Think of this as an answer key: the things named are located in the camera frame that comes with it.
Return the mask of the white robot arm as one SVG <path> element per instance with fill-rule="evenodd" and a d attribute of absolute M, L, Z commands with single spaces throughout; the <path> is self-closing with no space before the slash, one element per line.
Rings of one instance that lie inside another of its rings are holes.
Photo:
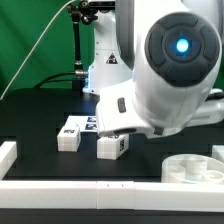
<path fill-rule="evenodd" d="M 224 120 L 224 99 L 213 90 L 224 0 L 114 1 L 118 49 L 132 78 L 101 90 L 98 135 L 158 138 Z"/>

